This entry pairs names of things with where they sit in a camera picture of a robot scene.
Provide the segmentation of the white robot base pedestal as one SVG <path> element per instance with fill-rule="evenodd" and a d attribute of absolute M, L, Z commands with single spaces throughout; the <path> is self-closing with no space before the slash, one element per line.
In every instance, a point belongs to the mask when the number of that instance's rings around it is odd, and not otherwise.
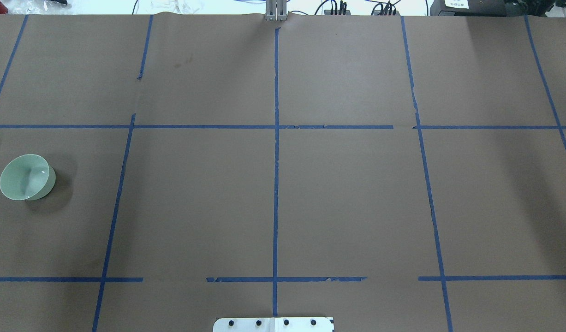
<path fill-rule="evenodd" d="M 250 317 L 222 318 L 213 325 L 214 332 L 334 332 L 333 318 L 328 317 Z"/>

